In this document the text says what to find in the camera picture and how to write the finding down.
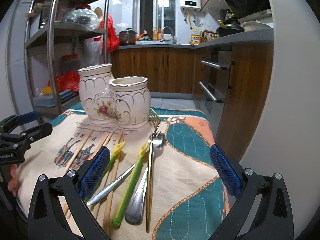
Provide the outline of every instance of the tablecloth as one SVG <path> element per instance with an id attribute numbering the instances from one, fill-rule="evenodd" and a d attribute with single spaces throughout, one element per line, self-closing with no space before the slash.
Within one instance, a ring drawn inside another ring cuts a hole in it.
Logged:
<path id="1" fill-rule="evenodd" d="M 144 216 L 143 222 L 137 226 L 123 220 L 119 228 L 110 227 L 109 236 L 113 240 L 207 240 L 229 211 L 225 187 L 209 156 L 210 146 L 214 144 L 209 123 L 201 111 L 193 109 L 154 110 L 160 117 L 159 130 L 165 133 L 167 143 L 156 151 L 150 233 L 146 233 Z M 81 104 L 74 105 L 51 124 L 52 135 L 33 143 L 25 153 L 26 161 L 17 170 L 20 183 L 18 199 L 25 214 L 28 214 L 38 176 L 63 176 L 64 166 L 89 129 L 94 132 L 73 162 L 73 169 L 79 168 L 95 151 L 106 133 L 114 131 L 107 145 L 112 150 L 117 134 L 122 130 L 115 123 L 91 124 Z M 117 175 L 136 161 L 140 147 L 154 129 L 148 123 L 139 129 L 124 130 L 126 145 L 120 156 Z M 146 166 L 145 158 L 136 188 Z M 111 220 L 126 181 L 114 190 Z M 60 198 L 60 202 L 64 205 L 64 197 Z M 97 217 L 100 225 L 104 209 L 105 201 Z M 68 223 L 74 233 L 81 235 L 72 217 Z"/>

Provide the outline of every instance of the countertop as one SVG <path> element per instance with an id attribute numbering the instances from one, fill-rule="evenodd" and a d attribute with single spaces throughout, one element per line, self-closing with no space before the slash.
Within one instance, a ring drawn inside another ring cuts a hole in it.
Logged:
<path id="1" fill-rule="evenodd" d="M 273 28 L 257 31 L 236 33 L 224 37 L 217 38 L 212 41 L 207 41 L 199 45 L 189 44 L 139 44 L 119 46 L 118 49 L 138 49 L 138 48 L 180 48 L 180 49 L 200 49 L 206 47 L 219 47 L 221 45 L 238 45 L 248 42 L 273 42 Z"/>

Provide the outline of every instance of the built-in oven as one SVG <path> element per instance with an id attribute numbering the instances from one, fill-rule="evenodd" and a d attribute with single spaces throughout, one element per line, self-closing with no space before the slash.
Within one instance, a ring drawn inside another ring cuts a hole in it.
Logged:
<path id="1" fill-rule="evenodd" d="M 214 50 L 201 60 L 203 78 L 199 85 L 203 91 L 200 97 L 200 110 L 208 119 L 214 137 L 218 131 L 228 92 L 231 61 L 231 48 Z"/>

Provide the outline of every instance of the chrome faucet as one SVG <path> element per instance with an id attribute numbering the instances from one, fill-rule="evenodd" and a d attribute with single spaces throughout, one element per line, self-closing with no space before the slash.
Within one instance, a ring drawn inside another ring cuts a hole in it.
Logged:
<path id="1" fill-rule="evenodd" d="M 176 44 L 176 41 L 175 41 L 174 35 L 173 35 L 173 30 L 172 30 L 169 26 L 166 26 L 166 27 L 164 27 L 164 28 L 162 29 L 162 33 L 164 33 L 164 29 L 165 29 L 165 28 L 169 28 L 169 30 L 171 31 L 171 35 L 172 35 L 172 43 L 173 43 L 173 44 Z"/>

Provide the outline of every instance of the hand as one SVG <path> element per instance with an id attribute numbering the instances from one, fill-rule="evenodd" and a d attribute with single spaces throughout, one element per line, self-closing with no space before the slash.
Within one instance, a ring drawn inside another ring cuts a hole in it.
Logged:
<path id="1" fill-rule="evenodd" d="M 11 179 L 8 182 L 8 190 L 13 193 L 14 196 L 18 192 L 18 177 L 17 177 L 17 165 L 13 164 L 10 166 Z"/>

